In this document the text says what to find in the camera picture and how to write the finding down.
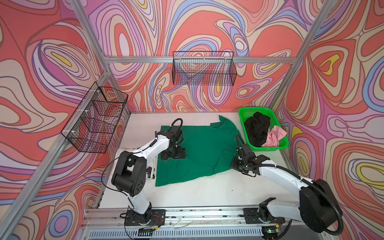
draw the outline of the pink garment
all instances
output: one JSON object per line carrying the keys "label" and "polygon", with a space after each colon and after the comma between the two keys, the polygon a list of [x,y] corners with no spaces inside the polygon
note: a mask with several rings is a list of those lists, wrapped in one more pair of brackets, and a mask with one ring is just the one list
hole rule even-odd
{"label": "pink garment", "polygon": [[287,132],[284,129],[275,125],[272,130],[268,129],[268,136],[262,147],[278,147],[279,140],[283,139],[286,135]]}

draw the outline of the white tabletop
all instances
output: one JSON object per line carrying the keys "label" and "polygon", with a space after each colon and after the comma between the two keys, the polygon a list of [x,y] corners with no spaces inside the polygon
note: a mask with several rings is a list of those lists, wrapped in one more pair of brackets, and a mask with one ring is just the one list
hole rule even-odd
{"label": "white tabletop", "polygon": [[[182,118],[185,126],[208,126],[218,122],[219,115],[231,120],[245,139],[237,113],[137,113],[131,115],[120,147],[133,149],[143,146],[154,137],[155,131],[160,131],[162,125],[170,125],[176,118]],[[256,156],[260,154],[286,167],[280,151],[256,152]],[[107,186],[115,189],[110,178]],[[269,197],[297,200],[292,193],[270,179],[249,177],[233,169],[161,187],[155,187],[155,179],[150,179],[146,181],[143,191],[153,207],[255,205]],[[126,208],[128,204],[123,194],[106,189],[99,208]]]}

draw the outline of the green plastic basket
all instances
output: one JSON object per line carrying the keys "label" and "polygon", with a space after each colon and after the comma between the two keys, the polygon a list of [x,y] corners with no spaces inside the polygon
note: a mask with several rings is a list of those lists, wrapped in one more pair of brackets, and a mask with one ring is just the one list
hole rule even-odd
{"label": "green plastic basket", "polygon": [[283,139],[279,141],[278,147],[255,147],[253,146],[248,139],[247,131],[245,130],[244,123],[245,121],[252,117],[255,112],[260,112],[261,114],[268,116],[271,118],[271,125],[269,126],[270,129],[272,129],[275,125],[281,127],[279,121],[277,121],[277,118],[273,111],[266,107],[244,107],[239,109],[239,117],[241,121],[241,125],[243,126],[245,138],[247,140],[247,143],[251,147],[252,151],[276,151],[277,149],[284,149],[288,147],[288,138],[285,136]]}

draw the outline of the green cloth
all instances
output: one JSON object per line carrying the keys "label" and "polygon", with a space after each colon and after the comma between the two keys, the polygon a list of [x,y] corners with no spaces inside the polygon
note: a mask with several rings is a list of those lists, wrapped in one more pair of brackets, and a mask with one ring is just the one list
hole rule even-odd
{"label": "green cloth", "polygon": [[[236,153],[236,126],[223,116],[210,126],[182,126],[185,159],[157,158],[156,187],[211,176],[231,168]],[[169,126],[161,126],[167,131]]]}

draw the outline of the wire mesh basket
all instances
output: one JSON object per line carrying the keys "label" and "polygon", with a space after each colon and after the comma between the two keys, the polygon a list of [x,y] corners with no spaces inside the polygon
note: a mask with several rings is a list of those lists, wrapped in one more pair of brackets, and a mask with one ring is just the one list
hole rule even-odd
{"label": "wire mesh basket", "polygon": [[127,101],[118,89],[98,87],[66,138],[79,152],[106,153]]}
{"label": "wire mesh basket", "polygon": [[175,51],[174,85],[233,86],[237,71],[232,51]]}

